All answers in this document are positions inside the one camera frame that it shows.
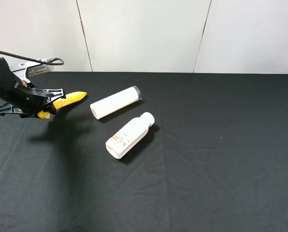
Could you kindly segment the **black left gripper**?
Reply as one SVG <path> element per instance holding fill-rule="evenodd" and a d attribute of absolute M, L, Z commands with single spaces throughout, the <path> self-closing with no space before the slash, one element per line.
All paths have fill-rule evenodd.
<path fill-rule="evenodd" d="M 18 115 L 21 118 L 37 117 L 41 111 L 57 114 L 54 101 L 65 99 L 63 89 L 31 88 L 11 72 L 6 60 L 0 58 L 0 116 Z"/>

